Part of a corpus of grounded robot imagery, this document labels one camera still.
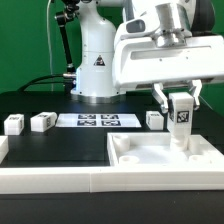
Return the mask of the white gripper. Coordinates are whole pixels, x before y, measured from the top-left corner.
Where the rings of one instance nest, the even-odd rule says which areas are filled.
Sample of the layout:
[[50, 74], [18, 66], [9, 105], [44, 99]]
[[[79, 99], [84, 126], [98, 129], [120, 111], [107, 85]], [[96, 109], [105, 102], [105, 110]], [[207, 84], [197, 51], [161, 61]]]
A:
[[224, 38], [219, 35], [187, 38], [186, 46], [157, 48], [149, 37], [120, 41], [112, 66], [112, 80], [117, 89], [133, 90], [153, 84], [152, 95], [163, 113], [168, 99], [163, 84], [176, 86], [188, 82], [190, 105], [200, 107], [202, 82], [224, 80]]

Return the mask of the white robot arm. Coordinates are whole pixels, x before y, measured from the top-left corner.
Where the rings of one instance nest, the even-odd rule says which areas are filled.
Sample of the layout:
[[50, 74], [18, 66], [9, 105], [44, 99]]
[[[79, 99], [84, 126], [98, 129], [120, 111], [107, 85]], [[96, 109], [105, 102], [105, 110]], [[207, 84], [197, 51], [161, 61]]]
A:
[[163, 112], [165, 88], [187, 86], [194, 106], [204, 83], [224, 82], [224, 37], [202, 25], [213, 15], [205, 0], [63, 0], [66, 22], [81, 25], [82, 61], [75, 67], [73, 96], [109, 102], [137, 89], [150, 89]]

